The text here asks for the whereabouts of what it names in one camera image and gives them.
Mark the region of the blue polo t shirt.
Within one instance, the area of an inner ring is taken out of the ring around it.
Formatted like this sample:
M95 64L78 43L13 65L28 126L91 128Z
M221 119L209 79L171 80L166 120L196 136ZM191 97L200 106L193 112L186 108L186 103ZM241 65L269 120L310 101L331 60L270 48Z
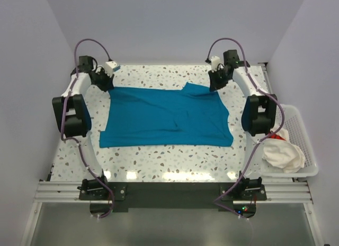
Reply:
M186 83L180 90L116 87L101 148L139 145L229 147L229 112L217 92Z

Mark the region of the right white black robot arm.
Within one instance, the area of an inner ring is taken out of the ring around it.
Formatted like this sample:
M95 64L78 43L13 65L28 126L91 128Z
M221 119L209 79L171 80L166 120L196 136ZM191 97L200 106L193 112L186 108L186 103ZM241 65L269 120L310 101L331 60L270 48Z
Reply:
M239 178L223 195L236 193L240 199L247 200L261 188L260 165L263 158L264 140L275 125L276 96L267 93L251 76L250 65L239 59L236 50L223 53L224 59L207 56L210 91L224 88L231 80L235 82L245 97L241 126L246 134L245 162Z

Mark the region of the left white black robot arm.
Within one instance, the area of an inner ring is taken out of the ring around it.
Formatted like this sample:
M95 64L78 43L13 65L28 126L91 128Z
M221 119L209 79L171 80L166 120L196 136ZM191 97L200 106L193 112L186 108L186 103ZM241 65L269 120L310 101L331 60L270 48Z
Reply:
M72 145L83 170L84 179L78 190L83 195L95 196L97 199L107 198L110 187L91 142L92 119L84 96L91 86L103 92L113 90L113 78L104 67L98 65L96 59L80 56L78 66L71 72L66 91L52 99L61 139Z

